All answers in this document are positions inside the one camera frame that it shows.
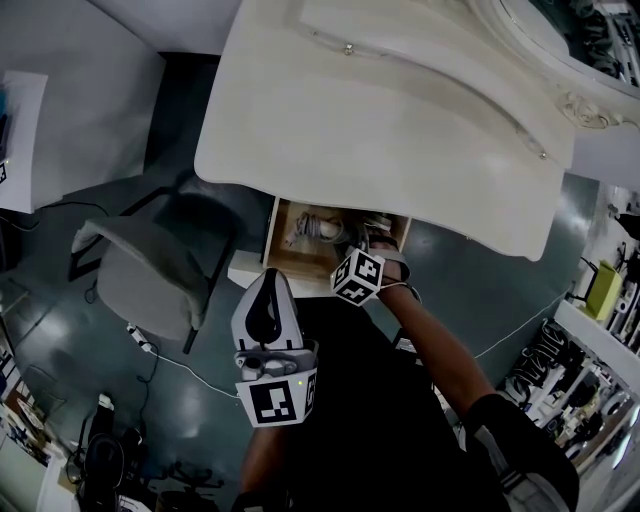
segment concrete floor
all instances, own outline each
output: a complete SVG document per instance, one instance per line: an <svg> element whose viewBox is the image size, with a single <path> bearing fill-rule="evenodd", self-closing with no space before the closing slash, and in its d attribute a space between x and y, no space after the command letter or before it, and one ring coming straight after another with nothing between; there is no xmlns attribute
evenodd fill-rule
<svg viewBox="0 0 640 512"><path fill-rule="evenodd" d="M144 176L110 183L65 198L97 202L117 214L159 185L174 182L192 169L216 63L170 61L158 99ZM598 184L567 175L562 198L542 259L532 263L501 256L465 237L423 222L414 222L406 245L413 284L425 307L471 350L480 354L549 306L539 317L479 358L490 379L499 382L522 347L535 334L544 313L552 314L570 286L585 245ZM191 181L177 202L158 200L139 215L172 228L193 250L205 272L215 265L228 223L238 226L237 248L260 251L271 197L240 186L207 186ZM210 210L210 201L228 208L228 216ZM42 406L51 396L65 400L52 407L49 422L67 440L76 440L83 418L97 395L108 392L121 427L136 425L144 387L136 376L148 376L153 359L139 350L124 322L98 299L84 300L94 275L67 283L71 241L97 209L65 206L42 212L42 222L23 235L24 256L5 274L30 291L28 311L11 326L17 361ZM19 218L25 224L29 217ZM162 353L190 365L214 385L232 390L237 371L230 316L243 290L226 277L211 297L204 327L189 356L181 345L154 339ZM390 338L397 324L380 303L367 307ZM235 493L242 456L251 434L242 407L214 393L188 372L160 362L145 412L148 444L158 466L175 460L213 469L227 480L219 504L225 509Z"/></svg>

